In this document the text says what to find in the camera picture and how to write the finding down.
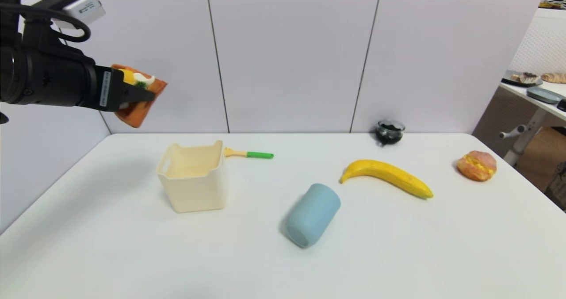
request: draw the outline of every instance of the pastry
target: pastry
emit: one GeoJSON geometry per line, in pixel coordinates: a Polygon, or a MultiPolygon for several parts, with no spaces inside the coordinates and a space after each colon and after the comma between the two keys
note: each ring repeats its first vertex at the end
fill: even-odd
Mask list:
{"type": "Polygon", "coordinates": [[[549,83],[566,83],[566,73],[545,73],[541,78],[549,83]]]}
{"type": "MultiPolygon", "coordinates": [[[[124,82],[136,85],[138,87],[147,89],[155,93],[155,98],[161,95],[164,88],[167,86],[165,81],[155,79],[154,76],[150,76],[146,73],[142,73],[131,67],[125,65],[112,65],[112,68],[119,69],[124,73],[124,82]]],[[[126,103],[125,107],[120,106],[120,110],[116,112],[116,116],[122,120],[125,124],[131,127],[139,128],[142,125],[145,116],[148,114],[153,101],[141,101],[126,103]]]]}
{"type": "Polygon", "coordinates": [[[471,151],[456,163],[458,170],[470,180],[484,182],[497,172],[497,162],[487,152],[471,151]]]}
{"type": "Polygon", "coordinates": [[[519,76],[519,80],[521,81],[521,83],[524,84],[536,83],[538,78],[539,76],[535,75],[534,73],[523,73],[522,75],[519,76]]]}

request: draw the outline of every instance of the white label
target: white label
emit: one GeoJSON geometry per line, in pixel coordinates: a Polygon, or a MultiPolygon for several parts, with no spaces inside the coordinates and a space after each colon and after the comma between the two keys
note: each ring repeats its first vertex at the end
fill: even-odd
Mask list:
{"type": "Polygon", "coordinates": [[[108,92],[110,91],[110,78],[112,73],[105,71],[103,74],[103,89],[100,92],[100,106],[106,107],[108,101],[108,92]]]}

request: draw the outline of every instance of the donut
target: donut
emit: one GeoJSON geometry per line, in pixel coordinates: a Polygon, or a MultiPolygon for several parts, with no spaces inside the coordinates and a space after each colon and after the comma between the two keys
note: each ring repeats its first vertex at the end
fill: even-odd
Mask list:
{"type": "Polygon", "coordinates": [[[497,172],[497,162],[487,152],[471,151],[458,160],[459,172],[470,180],[484,182],[497,172]]]}

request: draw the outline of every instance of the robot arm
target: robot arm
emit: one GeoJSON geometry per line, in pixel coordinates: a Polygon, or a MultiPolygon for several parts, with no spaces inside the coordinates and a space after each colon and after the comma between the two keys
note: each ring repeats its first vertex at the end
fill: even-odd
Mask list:
{"type": "Polygon", "coordinates": [[[79,49],[60,41],[89,39],[90,29],[75,17],[77,13],[93,21],[103,9],[98,0],[41,0],[33,6],[0,0],[0,101],[118,111],[123,103],[154,100],[154,93],[124,83],[122,71],[96,65],[79,49]],[[18,33],[20,15],[26,22],[23,36],[18,33]],[[83,35],[55,31],[51,19],[70,23],[83,35]]]}

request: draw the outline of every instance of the cream plastic basket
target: cream plastic basket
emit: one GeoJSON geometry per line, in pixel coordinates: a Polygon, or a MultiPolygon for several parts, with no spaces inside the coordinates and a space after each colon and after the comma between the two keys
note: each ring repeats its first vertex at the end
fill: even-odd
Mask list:
{"type": "Polygon", "coordinates": [[[178,213],[226,207],[228,174],[224,146],[168,146],[157,166],[157,176],[178,213]]]}

